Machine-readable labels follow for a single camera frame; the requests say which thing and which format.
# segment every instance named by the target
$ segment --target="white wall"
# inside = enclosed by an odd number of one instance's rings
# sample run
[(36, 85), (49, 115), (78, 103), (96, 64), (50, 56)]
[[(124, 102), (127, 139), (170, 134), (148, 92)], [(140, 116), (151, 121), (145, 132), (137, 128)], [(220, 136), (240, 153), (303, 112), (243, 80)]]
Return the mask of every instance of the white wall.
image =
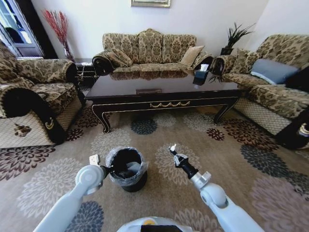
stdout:
[(269, 0), (246, 48), (255, 51), (273, 34), (309, 34), (309, 0)]
[[(106, 32), (139, 33), (153, 28), (161, 33), (194, 34), (198, 45), (218, 55), (227, 44), (227, 30), (234, 21), (256, 23), (268, 0), (171, 0), (171, 7), (130, 7), (130, 0), (32, 0), (60, 58), (63, 49), (42, 17), (42, 10), (61, 10), (70, 22), (69, 43), (76, 58), (92, 58), (102, 51)], [(243, 38), (238, 46), (249, 39)]]

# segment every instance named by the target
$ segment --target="black trash can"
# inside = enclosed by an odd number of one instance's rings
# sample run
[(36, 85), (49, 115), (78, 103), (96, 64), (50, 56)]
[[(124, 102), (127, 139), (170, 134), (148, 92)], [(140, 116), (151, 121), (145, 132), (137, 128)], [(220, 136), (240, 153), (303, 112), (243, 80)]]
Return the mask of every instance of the black trash can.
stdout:
[(134, 147), (114, 148), (106, 157), (106, 165), (113, 169), (111, 180), (125, 191), (136, 192), (146, 184), (148, 163)]

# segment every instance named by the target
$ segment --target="tissue box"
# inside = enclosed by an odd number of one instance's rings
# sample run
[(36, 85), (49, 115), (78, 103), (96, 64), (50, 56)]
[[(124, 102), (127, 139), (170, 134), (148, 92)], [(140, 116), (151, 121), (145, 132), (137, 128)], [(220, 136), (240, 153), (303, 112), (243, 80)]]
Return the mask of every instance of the tissue box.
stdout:
[(195, 73), (195, 78), (204, 80), (207, 77), (207, 73), (208, 73), (208, 71), (197, 70), (196, 73)]

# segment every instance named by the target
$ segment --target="potted plant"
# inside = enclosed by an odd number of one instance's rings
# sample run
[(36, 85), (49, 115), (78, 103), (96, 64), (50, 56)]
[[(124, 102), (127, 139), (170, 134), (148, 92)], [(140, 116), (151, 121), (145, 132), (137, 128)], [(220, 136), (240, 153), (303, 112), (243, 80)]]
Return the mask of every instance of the potted plant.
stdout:
[(253, 32), (253, 31), (248, 31), (253, 25), (254, 24), (244, 29), (240, 29), (242, 24), (237, 26), (237, 24), (234, 23), (235, 28), (228, 29), (228, 43), (227, 43), (227, 46), (221, 49), (221, 55), (230, 55), (231, 52), (233, 51), (234, 44), (236, 44), (236, 42), (240, 40), (242, 36), (248, 35)]

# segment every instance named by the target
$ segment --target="coffee table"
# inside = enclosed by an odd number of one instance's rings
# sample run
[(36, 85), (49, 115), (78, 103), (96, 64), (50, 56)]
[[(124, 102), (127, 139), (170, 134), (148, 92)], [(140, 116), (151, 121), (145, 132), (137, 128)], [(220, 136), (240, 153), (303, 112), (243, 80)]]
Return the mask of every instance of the coffee table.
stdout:
[(113, 74), (101, 76), (86, 95), (91, 100), (92, 111), (102, 123), (104, 133), (111, 131), (106, 113), (162, 110), (200, 106), (223, 107), (214, 117), (214, 123), (245, 95), (245, 90), (234, 82), (211, 80), (210, 74), (205, 81), (199, 81), (193, 75), (175, 78), (119, 78)]

